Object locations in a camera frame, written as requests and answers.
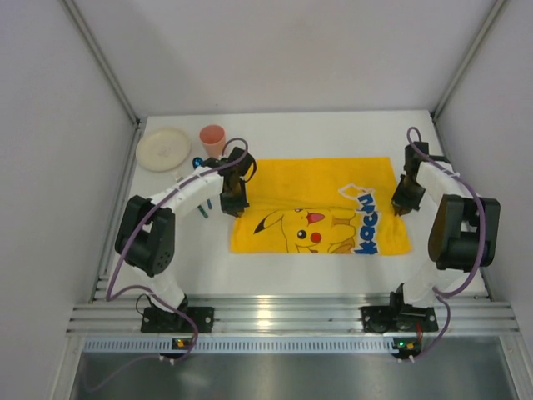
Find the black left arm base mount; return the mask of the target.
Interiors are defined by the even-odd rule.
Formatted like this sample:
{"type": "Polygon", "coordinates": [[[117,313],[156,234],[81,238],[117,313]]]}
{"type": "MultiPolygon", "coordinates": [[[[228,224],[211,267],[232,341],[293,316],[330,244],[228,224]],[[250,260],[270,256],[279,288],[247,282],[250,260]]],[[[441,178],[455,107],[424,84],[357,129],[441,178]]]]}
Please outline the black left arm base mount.
{"type": "MultiPolygon", "coordinates": [[[[195,323],[199,333],[210,333],[214,323],[214,307],[188,307],[186,315],[195,323]]],[[[142,314],[142,333],[193,333],[193,326],[174,312],[159,307],[145,307],[142,314]]]]}

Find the aluminium corner frame post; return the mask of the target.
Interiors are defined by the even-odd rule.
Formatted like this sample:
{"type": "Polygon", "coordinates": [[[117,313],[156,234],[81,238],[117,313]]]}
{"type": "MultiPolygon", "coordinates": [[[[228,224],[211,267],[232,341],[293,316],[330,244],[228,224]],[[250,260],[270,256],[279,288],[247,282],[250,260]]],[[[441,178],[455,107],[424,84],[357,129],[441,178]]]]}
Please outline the aluminium corner frame post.
{"type": "Polygon", "coordinates": [[[491,3],[491,7],[482,18],[480,26],[476,29],[475,35],[470,40],[466,51],[461,56],[460,62],[451,75],[450,81],[446,84],[444,92],[441,94],[436,106],[431,111],[431,120],[433,123],[437,123],[441,114],[445,111],[446,106],[454,96],[454,93],[465,78],[472,63],[476,60],[476,57],[480,53],[486,40],[491,35],[491,32],[509,3],[508,0],[496,0],[491,3]]]}
{"type": "Polygon", "coordinates": [[[141,124],[141,119],[134,111],[131,102],[127,98],[121,83],[119,82],[111,64],[107,60],[107,57],[105,56],[101,46],[93,34],[92,29],[87,23],[86,18],[83,16],[80,7],[73,0],[59,0],[58,2],[71,19],[74,28],[80,34],[84,44],[87,47],[87,50],[91,54],[94,62],[97,64],[98,69],[102,73],[104,80],[110,87],[114,97],[119,102],[122,110],[126,114],[127,119],[134,127],[138,127],[141,124]]]}

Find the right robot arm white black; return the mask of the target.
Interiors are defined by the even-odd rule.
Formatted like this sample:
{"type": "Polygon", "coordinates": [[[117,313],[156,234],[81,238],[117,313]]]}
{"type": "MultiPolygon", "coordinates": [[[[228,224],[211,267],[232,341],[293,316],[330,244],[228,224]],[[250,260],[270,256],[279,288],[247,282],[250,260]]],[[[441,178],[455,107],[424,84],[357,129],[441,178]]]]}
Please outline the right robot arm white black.
{"type": "Polygon", "coordinates": [[[479,196],[447,158],[430,155],[427,142],[413,142],[405,147],[404,173],[391,199],[394,213],[418,211],[426,194],[438,206],[429,260],[390,296],[398,317],[412,320],[427,317],[437,298],[453,296],[449,286],[461,275],[464,289],[479,268],[492,263],[501,213],[498,200],[479,196]]]}

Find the aluminium front rail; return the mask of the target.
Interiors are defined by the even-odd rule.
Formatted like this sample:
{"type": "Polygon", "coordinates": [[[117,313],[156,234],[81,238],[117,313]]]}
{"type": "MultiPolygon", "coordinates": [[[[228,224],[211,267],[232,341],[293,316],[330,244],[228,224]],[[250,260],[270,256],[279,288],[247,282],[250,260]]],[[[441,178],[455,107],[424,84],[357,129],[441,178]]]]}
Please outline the aluminium front rail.
{"type": "MultiPolygon", "coordinates": [[[[216,334],[324,333],[344,335],[363,332],[361,309],[386,305],[388,296],[190,296],[192,306],[214,309],[213,331],[216,334]]],[[[139,333],[140,311],[146,305],[134,295],[106,302],[97,298],[78,304],[67,323],[72,335],[139,333]]],[[[446,306],[435,307],[439,324],[448,322],[451,336],[516,335],[520,329],[507,302],[487,297],[459,296],[446,306]]]]}

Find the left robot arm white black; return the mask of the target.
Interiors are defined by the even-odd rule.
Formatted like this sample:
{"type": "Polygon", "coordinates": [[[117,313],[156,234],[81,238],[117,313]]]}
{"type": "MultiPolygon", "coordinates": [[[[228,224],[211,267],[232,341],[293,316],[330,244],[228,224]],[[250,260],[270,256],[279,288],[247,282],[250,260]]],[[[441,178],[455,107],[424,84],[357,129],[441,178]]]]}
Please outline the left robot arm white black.
{"type": "Polygon", "coordinates": [[[131,197],[114,244],[118,260],[106,300],[140,289],[157,308],[180,311],[187,295],[167,271],[175,254],[177,221],[214,197],[219,197],[223,213],[239,218],[249,207],[246,175],[256,171],[257,162],[247,148],[235,147],[227,157],[201,162],[191,174],[155,195],[131,197]]]}

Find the cream round plate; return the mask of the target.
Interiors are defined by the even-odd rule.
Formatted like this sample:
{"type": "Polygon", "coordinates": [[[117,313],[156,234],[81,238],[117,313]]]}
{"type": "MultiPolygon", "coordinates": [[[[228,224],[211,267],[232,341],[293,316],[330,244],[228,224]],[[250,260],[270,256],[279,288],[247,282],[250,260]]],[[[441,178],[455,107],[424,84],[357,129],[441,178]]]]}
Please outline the cream round plate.
{"type": "Polygon", "coordinates": [[[142,136],[137,144],[136,160],[150,172],[167,172],[182,164],[191,148],[190,138],[181,129],[162,127],[142,136]]]}

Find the pink plastic cup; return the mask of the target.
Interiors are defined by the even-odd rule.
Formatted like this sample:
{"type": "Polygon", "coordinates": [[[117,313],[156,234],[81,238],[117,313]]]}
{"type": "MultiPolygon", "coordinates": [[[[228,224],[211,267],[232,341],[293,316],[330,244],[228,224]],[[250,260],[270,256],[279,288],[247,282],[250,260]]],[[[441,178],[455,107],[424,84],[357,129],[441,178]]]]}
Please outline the pink plastic cup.
{"type": "Polygon", "coordinates": [[[226,144],[226,133],[220,125],[207,125],[199,132],[199,139],[209,157],[219,158],[226,144]]]}

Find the yellow Pikachu placemat cloth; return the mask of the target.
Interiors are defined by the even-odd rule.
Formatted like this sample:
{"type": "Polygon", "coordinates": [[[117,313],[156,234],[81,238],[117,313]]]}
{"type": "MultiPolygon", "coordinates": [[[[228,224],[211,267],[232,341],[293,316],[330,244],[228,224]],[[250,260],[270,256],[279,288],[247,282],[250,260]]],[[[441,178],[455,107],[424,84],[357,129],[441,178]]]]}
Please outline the yellow Pikachu placemat cloth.
{"type": "Polygon", "coordinates": [[[246,185],[234,253],[395,256],[412,250],[388,157],[266,159],[246,185]]]}

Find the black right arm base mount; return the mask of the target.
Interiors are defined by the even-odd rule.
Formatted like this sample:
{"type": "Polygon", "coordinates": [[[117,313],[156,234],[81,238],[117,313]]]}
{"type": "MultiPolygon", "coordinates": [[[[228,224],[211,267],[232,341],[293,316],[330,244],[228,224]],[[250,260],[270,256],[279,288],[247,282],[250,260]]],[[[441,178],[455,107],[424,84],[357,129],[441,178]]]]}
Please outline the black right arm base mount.
{"type": "Polygon", "coordinates": [[[400,288],[391,292],[387,305],[361,308],[363,331],[366,333],[424,333],[438,331],[438,322],[433,307],[418,308],[404,301],[400,288]]]}

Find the aluminium corner frame post right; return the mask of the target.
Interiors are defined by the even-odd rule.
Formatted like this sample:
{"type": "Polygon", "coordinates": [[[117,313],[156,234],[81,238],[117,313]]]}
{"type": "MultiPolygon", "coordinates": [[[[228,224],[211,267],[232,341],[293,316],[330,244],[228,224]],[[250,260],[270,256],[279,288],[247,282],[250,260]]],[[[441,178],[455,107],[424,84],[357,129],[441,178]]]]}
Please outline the aluminium corner frame post right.
{"type": "Polygon", "coordinates": [[[433,123],[437,123],[441,114],[445,111],[446,106],[454,96],[454,93],[465,78],[472,63],[476,60],[476,57],[480,53],[486,40],[491,35],[491,32],[509,3],[508,0],[496,0],[491,3],[491,7],[482,18],[480,26],[476,29],[475,35],[470,40],[466,51],[461,56],[460,62],[451,75],[450,81],[446,84],[444,92],[441,94],[436,106],[431,111],[431,120],[433,123]]]}

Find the aluminium corner frame post left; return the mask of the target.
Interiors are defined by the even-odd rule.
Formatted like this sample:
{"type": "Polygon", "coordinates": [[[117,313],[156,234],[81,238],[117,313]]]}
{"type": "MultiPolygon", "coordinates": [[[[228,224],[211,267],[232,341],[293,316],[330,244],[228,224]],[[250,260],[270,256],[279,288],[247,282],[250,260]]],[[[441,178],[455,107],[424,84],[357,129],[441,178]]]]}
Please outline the aluminium corner frame post left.
{"type": "Polygon", "coordinates": [[[92,29],[87,23],[86,18],[83,16],[80,7],[73,0],[59,0],[58,2],[71,19],[74,28],[80,34],[84,44],[87,47],[87,50],[91,54],[94,62],[97,64],[98,69],[102,73],[104,80],[110,87],[114,97],[119,102],[122,110],[126,114],[127,119],[134,127],[138,127],[141,124],[141,119],[134,111],[131,102],[127,98],[121,83],[119,82],[111,64],[107,60],[107,57],[105,56],[101,46],[93,34],[92,29]]]}

